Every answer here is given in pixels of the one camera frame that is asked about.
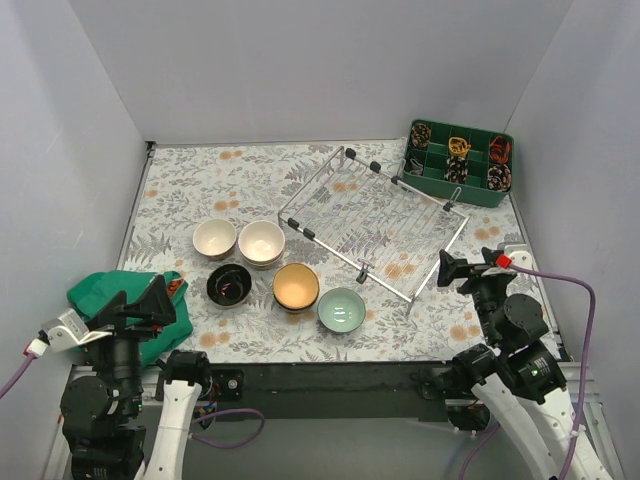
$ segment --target green towel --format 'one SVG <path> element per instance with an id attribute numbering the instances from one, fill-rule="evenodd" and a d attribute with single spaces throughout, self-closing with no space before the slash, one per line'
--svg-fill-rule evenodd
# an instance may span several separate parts
<path id="1" fill-rule="evenodd" d="M 88 321 L 120 290 L 127 292 L 128 303 L 135 302 L 156 275 L 124 270 L 94 273 L 69 290 L 67 298 L 83 319 Z M 176 348 L 193 331 L 184 299 L 187 282 L 182 280 L 178 272 L 166 272 L 163 275 L 170 292 L 173 290 L 171 287 L 179 285 L 171 297 L 176 307 L 176 322 L 165 327 L 157 338 L 140 344 L 143 367 L 155 362 L 163 352 Z"/>

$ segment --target green bowl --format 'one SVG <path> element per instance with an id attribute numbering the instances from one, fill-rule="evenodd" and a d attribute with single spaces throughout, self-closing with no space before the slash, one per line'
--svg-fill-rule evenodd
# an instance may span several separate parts
<path id="1" fill-rule="evenodd" d="M 364 321 L 367 308 L 358 295 L 348 288 L 334 288 L 325 293 L 318 302 L 318 317 L 332 332 L 348 333 Z"/>

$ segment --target dish rack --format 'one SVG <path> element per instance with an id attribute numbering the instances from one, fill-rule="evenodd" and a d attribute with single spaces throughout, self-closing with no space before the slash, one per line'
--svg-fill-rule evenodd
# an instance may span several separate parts
<path id="1" fill-rule="evenodd" d="M 342 146 L 278 211 L 278 221 L 351 265 L 357 282 L 370 278 L 408 302 L 409 313 L 438 268 L 439 251 L 469 220 L 453 208 L 459 194 L 436 200 Z"/>

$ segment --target green box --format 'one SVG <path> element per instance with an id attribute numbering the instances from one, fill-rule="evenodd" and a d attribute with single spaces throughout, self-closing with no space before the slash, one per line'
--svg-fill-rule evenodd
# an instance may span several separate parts
<path id="1" fill-rule="evenodd" d="M 409 138 L 407 138 L 407 146 L 404 151 L 407 163 L 403 172 L 403 181 L 424 193 L 446 199 L 453 195 L 457 187 L 461 187 L 459 202 L 490 208 L 500 205 L 502 199 L 509 192 L 496 192 L 487 188 L 487 172 L 490 167 L 489 144 L 498 135 L 503 136 L 511 143 L 507 166 L 511 171 L 511 189 L 513 189 L 515 148 L 513 137 L 502 132 L 491 132 L 422 119 L 414 120 L 411 123 L 411 128 L 418 123 L 423 123 L 431 128 L 431 139 L 426 150 L 416 149 L 411 146 L 411 130 L 409 130 Z M 467 154 L 469 174 L 464 185 L 448 182 L 444 179 L 444 174 L 447 171 L 449 138 L 451 137 L 462 137 L 471 144 L 471 150 Z M 410 158 L 415 159 L 423 167 L 422 175 L 411 173 Z"/>

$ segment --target table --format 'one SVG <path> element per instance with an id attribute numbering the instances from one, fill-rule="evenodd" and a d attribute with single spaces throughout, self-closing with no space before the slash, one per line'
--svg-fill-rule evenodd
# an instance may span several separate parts
<path id="1" fill-rule="evenodd" d="M 397 172 L 404 140 L 344 143 L 359 158 L 375 160 Z M 318 274 L 321 293 L 344 286 L 356 290 L 367 305 L 364 324 L 350 334 L 328 332 L 312 309 L 292 315 L 273 301 L 276 270 L 250 270 L 253 289 L 248 302 L 219 310 L 206 294 L 209 274 L 223 263 L 241 262 L 237 251 L 221 262 L 198 254 L 192 245 L 195 227 L 208 218 L 226 218 L 238 229 L 268 219 L 304 180 L 337 148 L 335 144 L 267 144 L 224 147 L 158 148 L 152 159 L 126 248 L 124 268 L 133 271 L 180 272 L 194 332 L 182 348 L 204 350 L 216 363 L 341 362 L 449 360 L 483 341 L 471 298 L 452 286 L 439 289 L 432 278 L 411 313 L 406 303 L 369 281 L 359 285 L 356 273 L 340 259 L 285 227 L 286 252 L 280 265 L 303 262 Z M 522 232 L 507 197 L 494 209 L 460 204 L 470 220 L 450 249 L 455 257 L 481 261 L 483 246 L 521 242 Z M 542 302 L 535 279 L 518 276 L 509 293 L 526 293 Z M 547 315 L 545 319 L 551 325 Z M 543 339 L 558 356 L 550 332 Z"/>

